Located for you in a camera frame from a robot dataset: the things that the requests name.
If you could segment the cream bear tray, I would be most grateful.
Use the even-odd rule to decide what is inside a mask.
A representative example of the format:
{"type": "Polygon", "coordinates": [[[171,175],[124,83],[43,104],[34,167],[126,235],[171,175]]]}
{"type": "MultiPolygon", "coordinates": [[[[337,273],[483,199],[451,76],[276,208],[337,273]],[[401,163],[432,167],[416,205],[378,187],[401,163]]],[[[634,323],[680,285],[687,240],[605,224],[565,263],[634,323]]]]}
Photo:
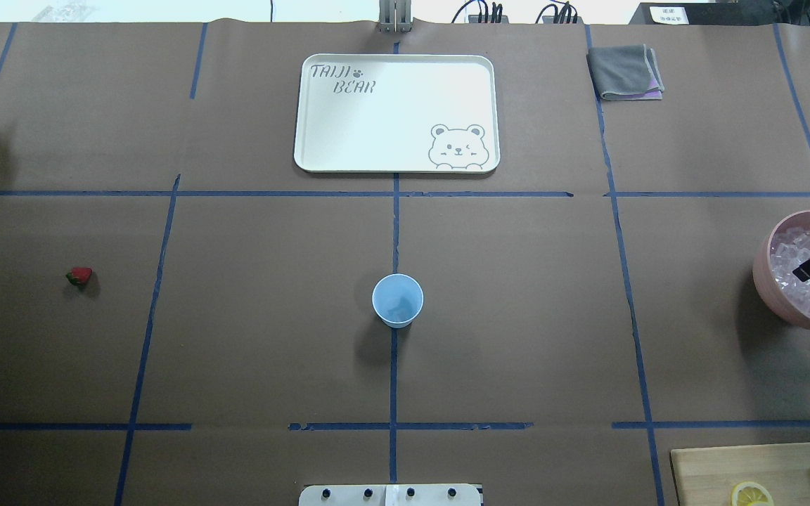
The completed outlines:
{"type": "Polygon", "coordinates": [[[479,55],[309,56],[293,157],[309,173],[492,172],[501,161],[493,64],[479,55]]]}

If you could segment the red strawberry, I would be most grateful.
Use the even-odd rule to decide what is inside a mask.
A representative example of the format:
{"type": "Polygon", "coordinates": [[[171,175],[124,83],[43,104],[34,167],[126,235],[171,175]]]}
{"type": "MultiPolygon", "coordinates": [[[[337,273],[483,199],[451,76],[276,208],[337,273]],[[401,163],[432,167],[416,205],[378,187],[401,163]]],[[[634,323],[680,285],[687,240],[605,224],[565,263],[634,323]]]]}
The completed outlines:
{"type": "Polygon", "coordinates": [[[87,266],[75,266],[65,273],[65,279],[73,286],[86,287],[90,279],[92,279],[93,274],[94,270],[92,268],[87,268],[87,266]]]}

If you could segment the lemon slices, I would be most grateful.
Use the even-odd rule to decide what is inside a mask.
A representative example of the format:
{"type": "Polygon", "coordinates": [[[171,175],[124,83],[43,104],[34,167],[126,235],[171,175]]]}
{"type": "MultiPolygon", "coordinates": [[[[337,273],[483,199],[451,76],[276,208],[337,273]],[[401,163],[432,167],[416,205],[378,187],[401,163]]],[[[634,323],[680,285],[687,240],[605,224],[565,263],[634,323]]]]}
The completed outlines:
{"type": "Polygon", "coordinates": [[[732,506],[774,506],[775,500],[765,486],[756,481],[740,481],[730,493],[732,506]]]}

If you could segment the wooden cutting board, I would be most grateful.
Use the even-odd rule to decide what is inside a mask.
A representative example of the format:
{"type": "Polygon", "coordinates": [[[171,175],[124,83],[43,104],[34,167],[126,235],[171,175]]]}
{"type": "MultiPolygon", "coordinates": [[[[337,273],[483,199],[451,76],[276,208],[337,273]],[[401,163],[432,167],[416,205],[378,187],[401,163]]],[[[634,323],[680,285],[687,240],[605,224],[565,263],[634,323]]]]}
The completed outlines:
{"type": "Polygon", "coordinates": [[[675,449],[671,465],[681,505],[730,505],[740,481],[765,486],[776,505],[810,505],[810,443],[675,449]]]}

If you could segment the grey folded cloth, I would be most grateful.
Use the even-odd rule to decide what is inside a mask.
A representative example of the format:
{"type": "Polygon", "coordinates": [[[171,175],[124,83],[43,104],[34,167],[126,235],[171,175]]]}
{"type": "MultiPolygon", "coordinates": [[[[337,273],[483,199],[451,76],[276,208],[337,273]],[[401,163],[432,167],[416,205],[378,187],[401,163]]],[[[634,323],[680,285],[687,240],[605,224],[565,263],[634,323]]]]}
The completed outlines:
{"type": "Polygon", "coordinates": [[[592,47],[587,61],[599,100],[663,99],[665,86],[653,47],[592,47]]]}

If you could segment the light blue cup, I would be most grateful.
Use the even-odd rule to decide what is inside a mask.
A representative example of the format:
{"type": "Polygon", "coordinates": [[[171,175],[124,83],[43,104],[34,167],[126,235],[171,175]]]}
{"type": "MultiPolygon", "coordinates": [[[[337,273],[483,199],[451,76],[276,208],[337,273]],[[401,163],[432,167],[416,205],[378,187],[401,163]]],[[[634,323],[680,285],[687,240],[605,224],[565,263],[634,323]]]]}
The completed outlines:
{"type": "Polygon", "coordinates": [[[405,273],[391,273],[374,285],[371,302],[380,320],[391,329],[403,329],[424,307],[425,295],[418,281],[405,273]]]}

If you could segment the pink bowl of ice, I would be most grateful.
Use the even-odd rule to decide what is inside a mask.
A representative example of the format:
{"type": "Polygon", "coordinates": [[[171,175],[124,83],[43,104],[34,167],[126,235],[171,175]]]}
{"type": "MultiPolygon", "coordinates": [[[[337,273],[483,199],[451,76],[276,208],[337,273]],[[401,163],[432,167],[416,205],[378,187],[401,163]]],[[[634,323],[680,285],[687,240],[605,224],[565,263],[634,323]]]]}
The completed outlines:
{"type": "Polygon", "coordinates": [[[810,281],[792,271],[810,259],[810,210],[785,217],[765,237],[753,261],[753,282],[761,300],[781,319],[810,329],[810,281]]]}

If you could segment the aluminium frame post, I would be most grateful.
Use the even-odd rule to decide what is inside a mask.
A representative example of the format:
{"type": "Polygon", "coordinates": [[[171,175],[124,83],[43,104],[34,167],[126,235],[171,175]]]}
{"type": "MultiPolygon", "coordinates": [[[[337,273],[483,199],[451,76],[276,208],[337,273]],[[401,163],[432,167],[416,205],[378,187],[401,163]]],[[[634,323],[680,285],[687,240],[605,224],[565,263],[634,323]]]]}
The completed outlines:
{"type": "Polygon", "coordinates": [[[378,31],[406,33],[413,29],[412,0],[379,0],[378,31]]]}

